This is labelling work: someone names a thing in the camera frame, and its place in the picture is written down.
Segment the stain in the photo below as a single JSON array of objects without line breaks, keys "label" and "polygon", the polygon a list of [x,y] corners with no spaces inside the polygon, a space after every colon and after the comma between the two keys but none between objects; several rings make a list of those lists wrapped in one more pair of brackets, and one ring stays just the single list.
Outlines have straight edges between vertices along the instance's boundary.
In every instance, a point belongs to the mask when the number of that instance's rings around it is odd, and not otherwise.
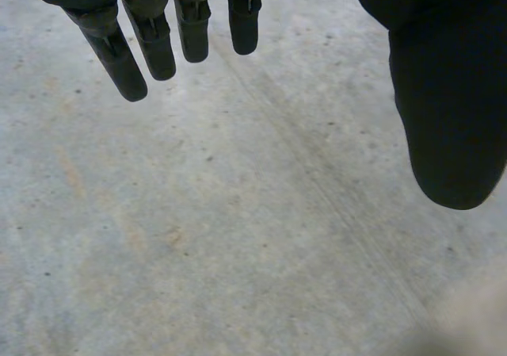
[{"label": "stain", "polygon": [[9,263],[9,257],[3,253],[0,253],[0,265],[7,265],[7,263]]},{"label": "stain", "polygon": [[44,85],[50,92],[55,92],[58,89],[58,79],[56,77],[48,77],[44,81]]},{"label": "stain", "polygon": [[183,234],[179,231],[179,228],[174,229],[167,235],[167,243],[171,247],[176,247],[183,240]]},{"label": "stain", "polygon": [[82,182],[81,174],[78,168],[72,163],[67,152],[63,148],[57,149],[58,159],[63,172],[67,176],[67,183],[74,190],[77,197],[81,199],[86,198],[86,189]]},{"label": "stain", "polygon": [[128,246],[139,256],[143,257],[148,246],[146,232],[127,213],[118,210],[114,216],[118,227],[124,232]]}]

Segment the glove finger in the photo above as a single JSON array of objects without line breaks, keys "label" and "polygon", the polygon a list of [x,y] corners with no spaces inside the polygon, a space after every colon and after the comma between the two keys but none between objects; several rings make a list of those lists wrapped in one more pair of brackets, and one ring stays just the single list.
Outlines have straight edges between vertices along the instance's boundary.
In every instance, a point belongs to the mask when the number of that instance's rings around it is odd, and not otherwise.
[{"label": "glove finger", "polygon": [[261,0],[228,0],[229,26],[234,50],[239,55],[249,55],[257,48],[258,18]]},{"label": "glove finger", "polygon": [[121,95],[129,101],[145,98],[147,85],[118,25],[116,1],[91,12],[65,11],[79,26]]},{"label": "glove finger", "polygon": [[208,0],[174,0],[183,55],[190,63],[208,57]]},{"label": "glove finger", "polygon": [[507,161],[507,0],[463,0],[391,32],[391,74],[426,195],[484,202]]},{"label": "glove finger", "polygon": [[126,99],[137,101],[147,95],[146,83],[116,20],[116,0],[43,1],[62,7],[79,26]]},{"label": "glove finger", "polygon": [[122,0],[135,35],[155,80],[176,74],[170,27],[164,14],[169,0]]}]

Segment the glove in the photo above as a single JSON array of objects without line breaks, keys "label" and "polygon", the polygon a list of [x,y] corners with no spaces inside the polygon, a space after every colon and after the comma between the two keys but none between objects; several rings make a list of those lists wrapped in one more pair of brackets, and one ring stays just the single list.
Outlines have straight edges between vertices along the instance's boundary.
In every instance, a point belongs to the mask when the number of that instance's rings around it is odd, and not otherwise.
[{"label": "glove", "polygon": [[[124,98],[147,96],[147,84],[137,66],[116,16],[117,0],[43,0],[63,8],[79,26]],[[152,77],[167,80],[176,73],[170,27],[164,9],[169,0],[122,0]],[[232,43],[240,55],[257,47],[261,0],[228,0]],[[174,0],[181,46],[191,63],[208,56],[208,0]]]},{"label": "glove", "polygon": [[360,0],[389,30],[410,161],[439,205],[472,209],[507,157],[507,0]]}]

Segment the gray concrete surface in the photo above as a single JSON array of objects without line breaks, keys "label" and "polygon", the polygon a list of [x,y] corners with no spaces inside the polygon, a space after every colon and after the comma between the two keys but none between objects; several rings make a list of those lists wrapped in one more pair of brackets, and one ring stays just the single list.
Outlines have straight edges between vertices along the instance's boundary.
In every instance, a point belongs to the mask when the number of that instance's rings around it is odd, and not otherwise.
[{"label": "gray concrete surface", "polygon": [[130,104],[58,8],[0,0],[1,356],[376,355],[507,250],[505,183],[418,189],[357,0],[264,0],[249,57],[211,3],[209,59],[175,30]]}]

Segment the gloved hand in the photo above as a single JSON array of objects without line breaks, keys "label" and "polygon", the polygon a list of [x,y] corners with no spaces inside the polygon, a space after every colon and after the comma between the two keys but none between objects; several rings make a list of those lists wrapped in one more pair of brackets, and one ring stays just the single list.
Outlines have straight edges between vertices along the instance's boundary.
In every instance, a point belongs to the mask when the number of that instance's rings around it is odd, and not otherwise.
[{"label": "gloved hand", "polygon": [[[82,30],[120,93],[129,101],[147,95],[147,85],[121,28],[117,0],[44,0],[64,9]],[[170,43],[170,27],[164,9],[169,0],[122,0],[135,35],[156,80],[167,80],[176,73]],[[257,47],[257,19],[261,0],[228,0],[232,44],[240,55]],[[208,0],[174,0],[181,46],[192,63],[208,56]]]}]

